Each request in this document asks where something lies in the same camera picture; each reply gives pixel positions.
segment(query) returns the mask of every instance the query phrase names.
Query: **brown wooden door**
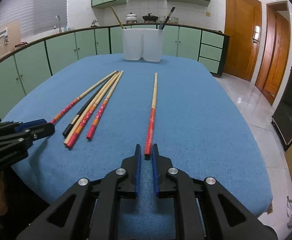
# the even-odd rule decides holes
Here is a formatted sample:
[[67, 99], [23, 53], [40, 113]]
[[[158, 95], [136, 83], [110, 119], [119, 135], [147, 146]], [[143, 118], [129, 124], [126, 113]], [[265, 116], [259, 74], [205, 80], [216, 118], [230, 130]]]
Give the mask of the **brown wooden door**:
[[260, 1], [226, 0], [225, 34], [230, 36], [230, 41], [225, 73], [251, 80], [258, 55], [260, 32]]
[[264, 90], [276, 95], [281, 84], [285, 66], [287, 64], [290, 47], [289, 22], [280, 13], [276, 12], [276, 40], [273, 58]]

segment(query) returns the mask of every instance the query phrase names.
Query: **drawer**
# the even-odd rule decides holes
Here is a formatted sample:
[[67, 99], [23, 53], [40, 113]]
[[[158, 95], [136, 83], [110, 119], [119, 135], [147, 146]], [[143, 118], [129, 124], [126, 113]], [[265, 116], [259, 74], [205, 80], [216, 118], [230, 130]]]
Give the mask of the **drawer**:
[[210, 33], [206, 31], [202, 31], [202, 43], [209, 44], [212, 46], [216, 46], [219, 48], [223, 47], [224, 37], [222, 35], [218, 35], [216, 33]]
[[216, 74], [218, 73], [219, 61], [215, 61], [215, 60], [204, 58], [204, 57], [199, 57], [199, 62], [203, 64], [209, 72], [216, 73]]
[[220, 61], [222, 49], [212, 47], [209, 45], [201, 44], [200, 57], [207, 57], [210, 59]]

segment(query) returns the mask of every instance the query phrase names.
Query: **faucet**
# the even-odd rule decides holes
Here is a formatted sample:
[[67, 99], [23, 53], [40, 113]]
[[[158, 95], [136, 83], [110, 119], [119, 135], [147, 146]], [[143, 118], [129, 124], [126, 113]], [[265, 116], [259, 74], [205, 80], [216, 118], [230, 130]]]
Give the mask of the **faucet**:
[[59, 23], [59, 33], [62, 33], [62, 26], [61, 26], [61, 18], [59, 15], [56, 15], [55, 19], [58, 17], [58, 23]]

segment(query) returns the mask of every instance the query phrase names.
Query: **blue tablecloth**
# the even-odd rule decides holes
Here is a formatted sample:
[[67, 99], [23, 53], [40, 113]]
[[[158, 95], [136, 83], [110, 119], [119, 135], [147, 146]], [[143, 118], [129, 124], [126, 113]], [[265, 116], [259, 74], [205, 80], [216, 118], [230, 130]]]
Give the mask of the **blue tablecloth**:
[[[270, 183], [252, 133], [226, 92], [196, 61], [170, 56], [158, 63], [125, 61], [122, 54], [87, 57], [46, 80], [3, 121], [50, 121], [116, 69], [124, 74], [93, 140], [86, 140], [91, 120], [72, 150], [63, 145], [62, 132], [87, 96], [56, 124], [53, 136], [34, 142], [29, 157], [14, 165], [26, 185], [52, 203], [78, 179], [96, 180], [120, 167], [124, 158], [134, 154], [137, 143], [143, 149], [158, 72], [153, 142], [160, 155], [193, 178], [217, 178], [255, 215], [267, 209], [272, 200]], [[173, 203], [156, 199], [150, 161], [142, 161], [140, 187], [137, 204], [121, 203], [120, 238], [174, 239]]]

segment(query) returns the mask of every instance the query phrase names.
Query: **window blind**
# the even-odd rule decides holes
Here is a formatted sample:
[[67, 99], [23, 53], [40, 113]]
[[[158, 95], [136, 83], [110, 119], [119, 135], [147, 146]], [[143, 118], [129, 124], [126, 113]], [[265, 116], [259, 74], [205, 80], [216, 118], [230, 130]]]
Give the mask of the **window blind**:
[[61, 25], [67, 26], [67, 0], [2, 0], [0, 26], [7, 22], [20, 22], [21, 38], [52, 30], [61, 17]]

